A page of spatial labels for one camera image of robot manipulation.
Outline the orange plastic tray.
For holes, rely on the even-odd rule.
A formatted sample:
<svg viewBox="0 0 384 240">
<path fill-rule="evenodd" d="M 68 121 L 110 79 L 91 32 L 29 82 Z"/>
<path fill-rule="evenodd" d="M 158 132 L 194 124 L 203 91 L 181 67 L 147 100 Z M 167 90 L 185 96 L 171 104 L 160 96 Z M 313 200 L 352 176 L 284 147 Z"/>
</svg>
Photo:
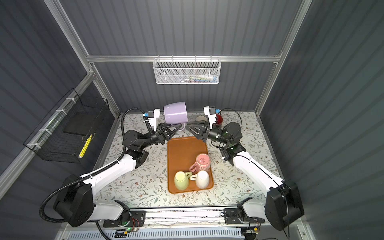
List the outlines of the orange plastic tray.
<svg viewBox="0 0 384 240">
<path fill-rule="evenodd" d="M 168 142 L 168 190 L 170 193 L 178 194 L 205 190 L 199 189 L 196 186 L 195 181 L 191 181 L 190 179 L 189 186 L 183 191 L 179 191 L 174 184 L 175 174 L 179 171 L 190 172 L 189 168 L 195 162 L 196 157 L 199 154 L 208 155 L 207 145 L 202 140 L 198 140 L 194 137 L 185 137 L 172 139 Z M 214 186 L 212 167 L 210 167 L 207 172 L 210 176 L 210 183 L 206 189 L 211 189 Z"/>
</svg>

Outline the light green mug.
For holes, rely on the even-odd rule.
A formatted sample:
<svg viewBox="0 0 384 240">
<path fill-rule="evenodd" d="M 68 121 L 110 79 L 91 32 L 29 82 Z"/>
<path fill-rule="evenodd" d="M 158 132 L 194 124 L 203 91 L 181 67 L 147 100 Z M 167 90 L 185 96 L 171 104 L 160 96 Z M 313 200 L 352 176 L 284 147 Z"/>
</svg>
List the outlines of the light green mug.
<svg viewBox="0 0 384 240">
<path fill-rule="evenodd" d="M 174 184 L 179 191 L 186 190 L 189 186 L 189 179 L 193 175 L 192 172 L 179 171 L 175 174 Z"/>
</svg>

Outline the light blue mug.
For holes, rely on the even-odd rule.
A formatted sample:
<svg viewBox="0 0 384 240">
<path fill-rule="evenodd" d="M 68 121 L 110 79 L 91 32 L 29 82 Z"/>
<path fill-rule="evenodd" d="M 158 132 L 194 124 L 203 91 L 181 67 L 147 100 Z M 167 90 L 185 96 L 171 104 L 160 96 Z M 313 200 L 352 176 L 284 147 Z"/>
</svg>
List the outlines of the light blue mug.
<svg viewBox="0 0 384 240">
<path fill-rule="evenodd" d="M 197 122 L 198 122 L 198 121 L 205 121 L 205 122 L 207 122 L 208 119 L 207 119 L 205 116 L 198 116 L 198 117 L 196 117 L 196 121 L 197 121 Z"/>
</svg>

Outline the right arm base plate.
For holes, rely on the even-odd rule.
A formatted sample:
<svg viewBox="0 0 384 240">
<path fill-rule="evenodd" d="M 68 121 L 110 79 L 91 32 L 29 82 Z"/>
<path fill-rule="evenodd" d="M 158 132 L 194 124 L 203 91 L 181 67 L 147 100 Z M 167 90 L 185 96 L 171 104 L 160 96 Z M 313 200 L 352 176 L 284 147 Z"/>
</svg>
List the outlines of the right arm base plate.
<svg viewBox="0 0 384 240">
<path fill-rule="evenodd" d="M 238 208 L 225 208 L 221 213 L 221 217 L 225 219 L 227 225 L 233 224 L 264 224 L 265 219 L 258 217 L 249 217 L 243 210 Z"/>
</svg>

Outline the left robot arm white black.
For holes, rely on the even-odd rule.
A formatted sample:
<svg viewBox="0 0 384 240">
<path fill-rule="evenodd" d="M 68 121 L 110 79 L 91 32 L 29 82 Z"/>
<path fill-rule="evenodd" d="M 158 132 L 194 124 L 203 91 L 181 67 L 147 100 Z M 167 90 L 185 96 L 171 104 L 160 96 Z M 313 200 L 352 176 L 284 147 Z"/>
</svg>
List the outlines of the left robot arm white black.
<svg viewBox="0 0 384 240">
<path fill-rule="evenodd" d="M 54 210 L 61 216 L 59 221 L 72 227 L 99 220 L 126 224 L 129 207 L 117 200 L 95 201 L 94 196 L 120 176 L 140 167 L 148 157 L 146 147 L 165 144 L 181 128 L 182 124 L 159 124 L 152 133 L 127 131 L 123 136 L 123 154 L 117 160 L 80 177 L 65 179 L 54 203 Z"/>
</svg>

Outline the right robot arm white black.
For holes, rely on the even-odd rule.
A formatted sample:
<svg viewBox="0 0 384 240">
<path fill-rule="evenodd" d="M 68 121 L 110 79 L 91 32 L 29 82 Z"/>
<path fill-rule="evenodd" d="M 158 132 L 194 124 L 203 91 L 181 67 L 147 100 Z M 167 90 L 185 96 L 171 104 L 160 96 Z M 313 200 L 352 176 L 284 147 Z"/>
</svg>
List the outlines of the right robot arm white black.
<svg viewBox="0 0 384 240">
<path fill-rule="evenodd" d="M 220 129 L 209 122 L 197 121 L 187 123 L 186 129 L 198 140 L 218 142 L 223 159 L 245 173 L 265 195 L 263 202 L 247 198 L 237 204 L 241 222 L 264 219 L 276 230 L 282 231 L 305 214 L 297 184 L 273 175 L 241 145 L 243 135 L 240 124 L 231 122 Z"/>
</svg>

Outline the purple mug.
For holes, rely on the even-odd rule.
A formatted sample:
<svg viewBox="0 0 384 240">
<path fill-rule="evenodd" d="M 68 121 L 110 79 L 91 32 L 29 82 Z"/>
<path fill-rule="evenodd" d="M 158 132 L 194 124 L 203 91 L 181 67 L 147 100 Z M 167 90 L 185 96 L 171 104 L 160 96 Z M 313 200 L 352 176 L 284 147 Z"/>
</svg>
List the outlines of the purple mug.
<svg viewBox="0 0 384 240">
<path fill-rule="evenodd" d="M 164 116 L 167 124 L 181 124 L 179 132 L 183 131 L 188 122 L 186 103 L 178 102 L 164 106 Z"/>
</svg>

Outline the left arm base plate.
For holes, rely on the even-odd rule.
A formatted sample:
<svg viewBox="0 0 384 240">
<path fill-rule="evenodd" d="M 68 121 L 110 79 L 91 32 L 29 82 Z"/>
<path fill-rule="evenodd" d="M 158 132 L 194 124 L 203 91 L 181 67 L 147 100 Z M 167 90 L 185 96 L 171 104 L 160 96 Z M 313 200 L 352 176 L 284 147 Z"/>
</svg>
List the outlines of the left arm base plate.
<svg viewBox="0 0 384 240">
<path fill-rule="evenodd" d="M 105 220 L 104 228 L 140 228 L 144 226 L 146 219 L 146 211 L 129 211 L 123 212 L 115 221 Z"/>
</svg>

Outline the black skull pattern mug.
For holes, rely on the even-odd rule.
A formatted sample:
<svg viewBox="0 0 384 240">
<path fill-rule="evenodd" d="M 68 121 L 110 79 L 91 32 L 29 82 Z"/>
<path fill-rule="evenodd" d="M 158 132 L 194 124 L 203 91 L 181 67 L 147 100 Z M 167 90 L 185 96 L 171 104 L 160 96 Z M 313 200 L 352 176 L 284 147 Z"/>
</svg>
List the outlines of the black skull pattern mug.
<svg viewBox="0 0 384 240">
<path fill-rule="evenodd" d="M 223 124 L 223 117 L 219 114 L 216 114 L 215 126 L 218 128 L 221 128 L 222 124 Z"/>
</svg>

